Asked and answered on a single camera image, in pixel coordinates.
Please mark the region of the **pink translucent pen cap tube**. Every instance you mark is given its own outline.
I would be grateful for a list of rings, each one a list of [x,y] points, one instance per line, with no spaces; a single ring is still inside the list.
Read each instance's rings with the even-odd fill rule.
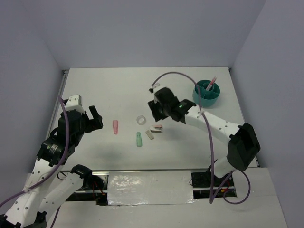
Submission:
[[[113,120],[113,132],[115,135],[118,134],[118,127],[119,127],[118,120]]]

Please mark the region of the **clear tape roll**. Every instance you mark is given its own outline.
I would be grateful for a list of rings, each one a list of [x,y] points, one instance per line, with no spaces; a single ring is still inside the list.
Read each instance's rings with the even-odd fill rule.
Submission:
[[[138,125],[144,125],[146,123],[146,118],[143,115],[140,115],[136,118],[136,122]]]

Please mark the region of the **grey eraser block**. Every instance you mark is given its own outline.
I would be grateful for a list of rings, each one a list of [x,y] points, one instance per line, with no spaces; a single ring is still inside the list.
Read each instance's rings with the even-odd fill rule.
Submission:
[[[147,130],[145,133],[146,133],[146,135],[148,136],[148,138],[149,138],[150,140],[153,140],[153,139],[154,139],[153,134],[152,134],[149,130]]]

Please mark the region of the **pink pen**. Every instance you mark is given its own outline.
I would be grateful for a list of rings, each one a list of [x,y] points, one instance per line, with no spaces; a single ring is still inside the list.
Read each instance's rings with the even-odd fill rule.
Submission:
[[[213,79],[210,81],[210,83],[208,84],[208,86],[206,88],[207,91],[209,91],[212,88],[212,86],[213,86],[213,84],[215,83],[216,80],[217,80],[217,77],[216,76],[213,77]]]

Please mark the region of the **thin purple pen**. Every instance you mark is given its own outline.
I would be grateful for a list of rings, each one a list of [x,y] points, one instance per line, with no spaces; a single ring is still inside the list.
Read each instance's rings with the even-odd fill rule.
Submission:
[[[211,80],[208,86],[206,87],[206,91],[209,91],[213,86],[214,80]]]

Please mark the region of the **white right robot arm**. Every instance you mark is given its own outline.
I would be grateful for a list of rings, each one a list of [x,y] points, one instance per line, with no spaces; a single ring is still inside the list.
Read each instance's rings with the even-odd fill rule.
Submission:
[[[207,132],[227,146],[226,156],[216,160],[206,175],[210,185],[219,185],[223,177],[232,171],[245,171],[261,150],[252,125],[231,123],[190,100],[179,101],[167,87],[152,86],[149,91],[153,94],[153,100],[148,102],[148,106],[155,121],[170,117],[176,122]]]

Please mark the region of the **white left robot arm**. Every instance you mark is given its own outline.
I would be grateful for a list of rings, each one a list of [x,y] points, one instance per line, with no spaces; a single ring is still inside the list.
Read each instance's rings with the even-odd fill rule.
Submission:
[[[34,169],[23,190],[8,199],[15,202],[0,216],[2,228],[45,228],[49,218],[75,191],[104,189],[104,180],[93,175],[88,167],[78,164],[55,189],[48,190],[83,135],[102,129],[102,117],[95,106],[90,106],[89,110],[92,119],[80,105],[64,106],[58,126],[38,151]]]

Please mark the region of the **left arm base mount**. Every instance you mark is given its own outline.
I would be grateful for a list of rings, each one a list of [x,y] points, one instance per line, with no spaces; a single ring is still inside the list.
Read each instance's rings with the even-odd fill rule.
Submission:
[[[75,172],[80,174],[81,177],[84,177],[84,183],[82,187],[75,191],[67,198],[67,202],[76,202],[76,201],[94,201],[98,206],[107,206],[107,178],[108,175],[105,175],[104,178],[94,175],[93,171],[84,165],[74,166],[70,172]]]

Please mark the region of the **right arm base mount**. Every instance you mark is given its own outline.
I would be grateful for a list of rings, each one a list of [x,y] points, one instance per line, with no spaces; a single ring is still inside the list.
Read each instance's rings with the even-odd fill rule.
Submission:
[[[189,184],[193,187],[194,199],[207,199],[210,194],[211,187],[211,167],[206,169],[193,169],[191,172],[191,179]],[[236,191],[232,176],[225,181],[216,195],[216,198],[222,198],[226,193],[226,197],[236,197]]]

